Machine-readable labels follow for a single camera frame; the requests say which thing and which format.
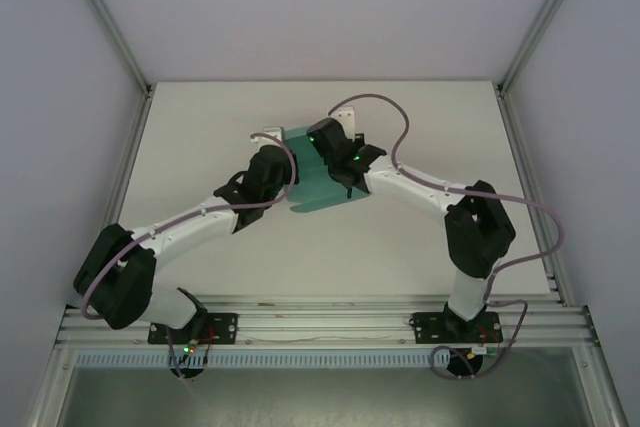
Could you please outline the aluminium frame post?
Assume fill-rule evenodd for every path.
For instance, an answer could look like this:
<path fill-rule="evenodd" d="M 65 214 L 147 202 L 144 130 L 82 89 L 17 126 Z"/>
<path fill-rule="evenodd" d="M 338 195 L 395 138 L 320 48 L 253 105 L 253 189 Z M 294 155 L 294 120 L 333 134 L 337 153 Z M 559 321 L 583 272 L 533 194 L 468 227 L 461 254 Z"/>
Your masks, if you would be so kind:
<path fill-rule="evenodd" d="M 147 97 L 151 92 L 152 85 L 143 73 L 107 3 L 105 0 L 87 0 L 87 2 L 132 80 L 141 93 Z"/>
<path fill-rule="evenodd" d="M 542 41 L 564 0 L 544 0 L 502 80 L 496 84 L 504 97 L 516 84 Z"/>

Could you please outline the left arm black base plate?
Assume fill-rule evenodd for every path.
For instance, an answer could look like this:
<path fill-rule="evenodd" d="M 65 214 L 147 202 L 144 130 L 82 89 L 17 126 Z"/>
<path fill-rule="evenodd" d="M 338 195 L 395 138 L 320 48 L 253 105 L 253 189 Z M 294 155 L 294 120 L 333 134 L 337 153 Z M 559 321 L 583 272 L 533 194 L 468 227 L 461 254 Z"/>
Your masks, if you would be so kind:
<path fill-rule="evenodd" d="M 177 345 L 187 345 L 191 341 L 198 344 L 234 345 L 238 329 L 238 315 L 235 313 L 206 313 L 190 321 L 181 329 L 167 328 L 163 324 L 152 324 L 147 335 L 151 345 L 167 345 L 167 334 Z"/>

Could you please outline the teal paper box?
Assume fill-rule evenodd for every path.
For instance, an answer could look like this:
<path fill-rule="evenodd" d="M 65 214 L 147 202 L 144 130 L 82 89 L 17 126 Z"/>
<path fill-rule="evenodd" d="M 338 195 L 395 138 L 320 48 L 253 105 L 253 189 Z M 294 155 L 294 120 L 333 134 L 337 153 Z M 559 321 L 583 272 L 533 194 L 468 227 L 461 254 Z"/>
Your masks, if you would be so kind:
<path fill-rule="evenodd" d="M 290 210 L 306 214 L 354 202 L 346 198 L 345 188 L 333 181 L 323 159 L 306 135 L 307 126 L 284 131 L 284 141 L 296 156 L 299 182 L 287 196 Z"/>

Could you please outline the aluminium table side rail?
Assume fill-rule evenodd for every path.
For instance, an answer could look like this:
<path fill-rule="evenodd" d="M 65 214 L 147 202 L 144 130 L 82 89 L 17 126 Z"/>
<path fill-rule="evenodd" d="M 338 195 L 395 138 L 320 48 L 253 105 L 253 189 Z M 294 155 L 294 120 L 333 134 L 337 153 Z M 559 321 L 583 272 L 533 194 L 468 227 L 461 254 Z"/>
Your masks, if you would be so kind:
<path fill-rule="evenodd" d="M 111 222 L 115 222 L 120 218 L 152 100 L 152 92 L 150 92 L 147 97 L 144 96 L 135 116 L 134 125 L 131 133 L 129 134 L 124 155 L 116 175 L 115 184 L 108 201 L 107 212 L 103 221 L 104 228 L 109 227 Z M 90 298 L 97 289 L 97 286 L 121 260 L 127 260 L 128 256 L 132 253 L 136 253 L 138 250 L 141 250 L 141 247 L 139 246 L 140 239 L 135 240 L 130 238 L 125 245 L 115 253 L 113 258 L 110 257 L 109 252 L 106 252 L 107 259 L 104 260 L 102 254 L 99 252 L 99 240 L 101 239 L 101 235 L 102 232 L 100 232 L 96 241 L 90 248 L 89 253 L 81 265 L 78 275 L 74 280 L 74 285 L 76 287 L 79 283 L 80 274 L 89 274 L 89 276 L 84 280 L 85 288 L 82 293 L 81 300 L 81 313 L 89 320 L 101 319 L 99 314 L 89 312 Z"/>
<path fill-rule="evenodd" d="M 558 302 L 567 307 L 571 304 L 572 294 L 566 292 L 560 258 L 560 249 L 566 238 L 563 222 L 559 214 L 544 202 L 517 112 L 510 106 L 506 95 L 502 97 L 496 86 L 494 90 L 523 195 L 527 200 L 540 204 L 540 207 L 528 207 L 537 245 L 541 252 L 545 252 L 540 260 L 548 279 L 554 282 L 553 291 L 558 297 Z"/>

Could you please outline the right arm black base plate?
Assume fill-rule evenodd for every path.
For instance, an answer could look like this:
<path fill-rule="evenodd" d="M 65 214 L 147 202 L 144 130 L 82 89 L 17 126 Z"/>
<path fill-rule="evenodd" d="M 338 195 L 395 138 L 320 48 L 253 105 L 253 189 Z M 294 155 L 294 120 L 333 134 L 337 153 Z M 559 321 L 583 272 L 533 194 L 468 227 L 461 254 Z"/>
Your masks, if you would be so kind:
<path fill-rule="evenodd" d="M 409 319 L 417 344 L 502 343 L 501 321 L 496 312 L 481 312 L 464 321 L 447 312 L 416 312 Z"/>

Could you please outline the aluminium mounting rail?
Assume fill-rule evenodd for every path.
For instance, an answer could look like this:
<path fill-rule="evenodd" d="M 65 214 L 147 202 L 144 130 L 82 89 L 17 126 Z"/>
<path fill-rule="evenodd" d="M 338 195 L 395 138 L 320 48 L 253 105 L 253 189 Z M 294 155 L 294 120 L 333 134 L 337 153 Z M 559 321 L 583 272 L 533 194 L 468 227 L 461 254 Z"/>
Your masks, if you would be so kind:
<path fill-rule="evenodd" d="M 415 343 L 410 317 L 438 312 L 442 296 L 266 297 L 205 296 L 214 313 L 235 313 L 236 344 L 249 348 L 411 347 Z M 514 335 L 519 347 L 583 347 L 600 343 L 591 315 L 569 306 L 557 293 L 526 299 L 499 310 L 504 336 Z"/>

